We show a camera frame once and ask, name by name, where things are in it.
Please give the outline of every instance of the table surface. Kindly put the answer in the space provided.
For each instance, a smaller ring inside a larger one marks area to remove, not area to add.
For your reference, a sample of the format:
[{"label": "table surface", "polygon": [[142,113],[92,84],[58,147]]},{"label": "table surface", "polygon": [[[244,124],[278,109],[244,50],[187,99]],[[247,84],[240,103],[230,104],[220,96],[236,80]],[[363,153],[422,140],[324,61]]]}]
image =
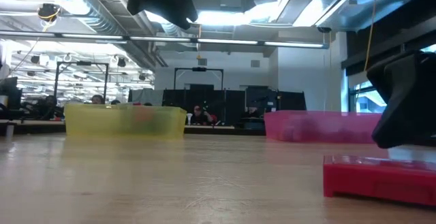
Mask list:
[{"label": "table surface", "polygon": [[0,223],[435,223],[426,208],[324,198],[322,159],[335,154],[436,161],[428,148],[259,136],[16,136],[0,143]]},{"label": "table surface", "polygon": [[32,120],[25,120],[24,123],[21,123],[20,120],[14,120],[14,121],[7,121],[7,120],[0,120],[0,123],[16,123],[17,125],[64,125],[64,121],[32,121]]}]

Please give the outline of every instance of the black partition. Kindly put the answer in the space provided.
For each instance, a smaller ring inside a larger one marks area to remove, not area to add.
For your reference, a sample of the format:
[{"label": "black partition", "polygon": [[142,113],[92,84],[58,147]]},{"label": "black partition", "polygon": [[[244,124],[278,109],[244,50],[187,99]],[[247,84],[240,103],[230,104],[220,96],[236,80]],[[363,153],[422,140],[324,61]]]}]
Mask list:
[{"label": "black partition", "polygon": [[225,123],[235,125],[245,112],[245,91],[225,91]]},{"label": "black partition", "polygon": [[162,99],[163,106],[180,107],[190,113],[194,106],[202,106],[218,121],[226,125],[235,125],[245,107],[257,107],[261,111],[276,110],[306,110],[305,94],[303,92],[273,91],[270,89],[251,89],[247,91],[214,91],[210,89],[165,90]]},{"label": "black partition", "polygon": [[304,92],[285,92],[279,91],[277,99],[278,110],[305,111],[306,99]]}]

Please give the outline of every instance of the ceiling light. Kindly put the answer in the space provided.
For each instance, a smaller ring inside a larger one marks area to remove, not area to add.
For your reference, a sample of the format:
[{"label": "ceiling light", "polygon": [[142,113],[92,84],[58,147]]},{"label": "ceiling light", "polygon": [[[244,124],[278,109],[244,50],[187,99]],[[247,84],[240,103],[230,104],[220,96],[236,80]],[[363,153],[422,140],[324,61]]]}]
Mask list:
[{"label": "ceiling light", "polygon": [[0,36],[25,36],[25,37],[54,37],[54,33],[34,33],[26,31],[0,31]]},{"label": "ceiling light", "polygon": [[256,45],[257,41],[249,40],[232,40],[232,39],[198,39],[199,43],[209,43],[209,44],[245,44],[245,45]]},{"label": "ceiling light", "polygon": [[131,40],[139,40],[139,41],[156,41],[156,42],[190,42],[189,38],[183,37],[130,37]]},{"label": "ceiling light", "polygon": [[291,42],[265,42],[265,46],[298,47],[298,48],[323,48],[323,44],[291,43]]},{"label": "ceiling light", "polygon": [[145,14],[147,15],[147,18],[152,22],[158,22],[160,24],[172,24],[160,15],[156,15],[148,11],[145,11]]},{"label": "ceiling light", "polygon": [[123,39],[123,36],[113,36],[113,35],[97,35],[97,34],[71,34],[64,33],[63,37],[72,37],[77,39]]},{"label": "ceiling light", "polygon": [[323,13],[322,1],[312,0],[292,25],[294,27],[311,27],[321,18]]},{"label": "ceiling light", "polygon": [[327,13],[324,14],[324,16],[322,16],[321,19],[315,23],[315,25],[319,26],[322,23],[324,23],[329,17],[333,15],[333,13],[335,13],[347,1],[348,0],[340,0],[335,6],[333,6],[331,10],[327,11]]},{"label": "ceiling light", "polygon": [[269,22],[273,22],[279,18],[283,10],[285,9],[287,3],[289,0],[279,0],[279,4],[277,6],[277,9],[270,15]]},{"label": "ceiling light", "polygon": [[242,12],[203,11],[198,14],[196,23],[209,26],[240,26],[251,20]]},{"label": "ceiling light", "polygon": [[63,61],[66,61],[66,62],[70,62],[71,61],[71,56],[69,55],[69,53],[66,55],[66,56],[64,56],[63,57]]}]

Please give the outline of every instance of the window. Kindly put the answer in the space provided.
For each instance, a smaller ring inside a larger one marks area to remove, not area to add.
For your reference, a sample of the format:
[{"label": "window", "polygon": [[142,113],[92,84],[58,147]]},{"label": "window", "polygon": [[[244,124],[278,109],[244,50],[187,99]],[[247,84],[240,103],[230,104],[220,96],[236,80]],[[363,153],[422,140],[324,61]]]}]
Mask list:
[{"label": "window", "polygon": [[386,103],[369,81],[356,85],[349,92],[350,112],[382,113],[385,108]]}]

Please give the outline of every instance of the metal beam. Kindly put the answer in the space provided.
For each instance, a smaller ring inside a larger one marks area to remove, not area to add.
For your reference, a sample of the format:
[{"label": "metal beam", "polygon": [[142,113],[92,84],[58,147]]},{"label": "metal beam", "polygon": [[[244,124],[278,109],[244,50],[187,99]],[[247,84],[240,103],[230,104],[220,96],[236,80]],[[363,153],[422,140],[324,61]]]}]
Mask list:
[{"label": "metal beam", "polygon": [[[411,42],[412,40],[417,39],[423,35],[436,33],[435,26],[436,26],[436,16],[410,28],[404,33],[395,35],[394,37],[391,37],[390,39],[374,47],[371,47],[369,58],[382,54],[385,51],[392,50],[393,48],[399,48],[401,47],[402,44],[405,44],[407,46],[408,42]],[[341,63],[342,69],[358,64],[359,62],[365,61],[366,55],[367,52],[364,51],[348,58],[347,60],[344,60]]]},{"label": "metal beam", "polygon": [[95,35],[75,33],[43,33],[24,31],[1,31],[0,37],[23,38],[23,39],[85,39],[95,41],[133,41],[133,42],[171,42],[171,43],[195,43],[195,44],[219,44],[219,45],[241,45],[241,46],[273,46],[286,48],[328,48],[326,43],[305,43],[305,42],[270,42],[264,40],[237,40],[237,39],[209,39],[201,37],[156,37],[156,36],[122,36],[122,35]]}]

